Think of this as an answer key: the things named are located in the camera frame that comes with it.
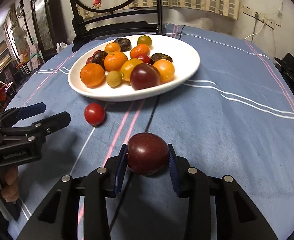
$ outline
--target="chair backrest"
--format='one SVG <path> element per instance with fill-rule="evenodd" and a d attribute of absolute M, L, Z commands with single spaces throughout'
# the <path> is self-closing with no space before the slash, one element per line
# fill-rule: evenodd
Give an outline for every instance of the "chair backrest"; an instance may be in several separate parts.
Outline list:
<path fill-rule="evenodd" d="M 283 58 L 283 62 L 285 62 L 290 70 L 294 73 L 294 56 L 290 53 L 287 53 L 287 55 Z"/>

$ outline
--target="tangerine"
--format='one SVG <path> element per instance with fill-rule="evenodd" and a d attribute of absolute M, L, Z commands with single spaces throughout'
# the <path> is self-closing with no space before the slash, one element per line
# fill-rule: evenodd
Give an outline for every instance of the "tangerine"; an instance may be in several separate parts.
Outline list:
<path fill-rule="evenodd" d="M 96 63 L 89 63 L 82 67 L 80 79 L 88 87 L 95 87 L 105 79 L 105 71 Z"/>
<path fill-rule="evenodd" d="M 115 51 L 106 56 L 104 66 L 108 72 L 113 70 L 118 71 L 127 60 L 128 57 L 123 52 Z"/>
<path fill-rule="evenodd" d="M 120 51 L 121 47 L 118 43 L 116 42 L 111 42 L 108 43 L 105 47 L 105 52 L 107 52 L 108 54 L 114 52 L 114 51 Z"/>
<path fill-rule="evenodd" d="M 173 79 L 175 67 L 169 60 L 160 59 L 156 61 L 153 66 L 158 69 L 161 82 L 168 82 Z"/>
<path fill-rule="evenodd" d="M 150 54 L 150 48 L 148 45 L 146 44 L 139 44 L 136 47 L 134 47 L 131 52 L 130 52 L 130 57 L 131 58 L 137 58 L 138 55 L 140 54 L 146 54 L 147 56 L 149 56 Z"/>

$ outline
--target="black cable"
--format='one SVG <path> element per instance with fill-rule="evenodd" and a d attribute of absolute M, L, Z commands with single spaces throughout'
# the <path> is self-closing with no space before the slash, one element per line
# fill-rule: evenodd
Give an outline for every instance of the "black cable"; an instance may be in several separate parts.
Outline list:
<path fill-rule="evenodd" d="M 253 34 L 255 34 L 255 31 L 256 31 L 256 26 L 257 26 L 257 22 L 258 22 L 258 18 L 259 18 L 259 14 L 258 13 L 255 13 L 255 27 L 254 27 L 254 32 Z M 254 35 L 251 37 L 251 42 L 253 42 L 254 40 Z"/>
<path fill-rule="evenodd" d="M 125 195 L 127 193 L 127 190 L 129 188 L 129 184 L 130 184 L 130 182 L 132 180 L 132 177 L 133 177 L 133 172 L 132 171 L 129 171 L 129 172 L 130 172 L 129 173 L 129 178 L 127 180 L 125 188 L 123 189 L 122 195 L 121 195 L 120 200 L 119 200 L 119 204 L 118 204 L 118 206 L 116 208 L 116 211 L 114 212 L 114 217 L 112 218 L 112 221 L 111 221 L 110 226 L 109 226 L 109 231 L 110 232 L 111 232 L 112 228 L 114 227 L 114 223 L 116 222 L 116 219 L 117 219 L 117 216 L 119 214 L 121 205 L 122 205 L 122 203 L 123 203 L 123 201 L 125 199 Z"/>
<path fill-rule="evenodd" d="M 186 26 L 186 25 L 184 25 L 184 26 L 182 27 L 182 31 L 180 32 L 180 36 L 179 36 L 179 40 L 182 38 L 182 33 L 183 33 L 183 29 L 185 28 L 185 26 Z"/>
<path fill-rule="evenodd" d="M 258 20 L 256 19 L 256 20 L 255 20 L 255 27 L 254 27 L 253 34 L 255 34 L 256 26 L 257 26 L 257 22 L 258 22 Z"/>
<path fill-rule="evenodd" d="M 154 108 L 152 109 L 152 112 L 151 112 L 151 115 L 150 115 L 150 118 L 149 118 L 149 121 L 147 123 L 147 126 L 145 128 L 145 132 L 148 132 L 149 130 L 149 127 L 150 127 L 150 124 L 151 124 L 151 121 L 152 121 L 152 118 L 154 117 L 154 113 L 156 111 L 156 108 L 159 104 L 159 100 L 160 100 L 160 95 L 157 96 L 157 99 L 156 99 L 156 102 L 155 102 L 155 105 L 154 105 Z"/>
<path fill-rule="evenodd" d="M 154 108 L 152 109 L 152 112 L 151 112 L 150 118 L 149 118 L 148 123 L 147 123 L 147 126 L 146 126 L 146 128 L 145 128 L 145 132 L 148 132 L 148 130 L 149 130 L 149 127 L 150 127 L 150 124 L 151 124 L 152 119 L 153 119 L 153 117 L 154 117 L 154 114 L 155 114 L 156 108 L 157 108 L 157 106 L 158 106 L 158 104 L 159 104 L 159 100 L 160 100 L 160 95 L 157 96 L 157 99 L 156 99 L 156 102 L 155 102 Z M 126 196 L 126 193 L 127 193 L 127 191 L 128 191 L 129 184 L 130 184 L 130 182 L 132 181 L 132 178 L 133 178 L 133 175 L 134 175 L 134 173 L 133 173 L 132 171 L 129 171 L 129 172 L 130 172 L 130 173 L 129 173 L 129 178 L 128 178 L 128 180 L 127 180 L 127 183 L 126 183 L 125 188 L 123 189 L 122 195 L 121 195 L 120 200 L 119 200 L 119 204 L 118 204 L 118 206 L 117 206 L 117 208 L 116 208 L 116 211 L 114 212 L 114 217 L 112 218 L 112 221 L 111 221 L 110 226 L 109 226 L 109 231 L 110 231 L 110 232 L 111 232 L 112 228 L 114 227 L 114 223 L 116 222 L 116 219 L 117 219 L 117 216 L 118 216 L 118 214 L 119 214 L 120 208 L 121 208 L 121 206 L 122 206 L 122 203 L 123 203 L 124 198 L 125 198 L 125 196 Z"/>

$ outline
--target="red cherry tomato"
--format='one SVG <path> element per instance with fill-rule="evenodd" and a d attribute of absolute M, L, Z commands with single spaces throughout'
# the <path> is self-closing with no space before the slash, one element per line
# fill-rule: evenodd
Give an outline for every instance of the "red cherry tomato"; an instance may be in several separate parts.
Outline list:
<path fill-rule="evenodd" d="M 93 57 L 89 57 L 89 58 L 87 59 L 86 64 L 92 63 L 92 59 L 93 59 Z"/>
<path fill-rule="evenodd" d="M 136 58 L 142 60 L 143 63 L 150 63 L 150 57 L 146 54 L 139 54 Z"/>
<path fill-rule="evenodd" d="M 93 53 L 93 56 L 95 56 L 98 52 L 101 52 L 102 50 L 96 50 L 94 53 Z"/>
<path fill-rule="evenodd" d="M 91 103 L 86 107 L 84 116 L 90 125 L 97 126 L 105 120 L 106 112 L 99 104 Z"/>

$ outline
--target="red flower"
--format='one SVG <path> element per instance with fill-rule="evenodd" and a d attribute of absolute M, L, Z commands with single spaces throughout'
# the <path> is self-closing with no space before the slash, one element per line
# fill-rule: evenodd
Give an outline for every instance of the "red flower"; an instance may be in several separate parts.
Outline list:
<path fill-rule="evenodd" d="M 99 7 L 101 6 L 101 0 L 93 0 L 92 5 L 96 9 L 99 9 Z"/>

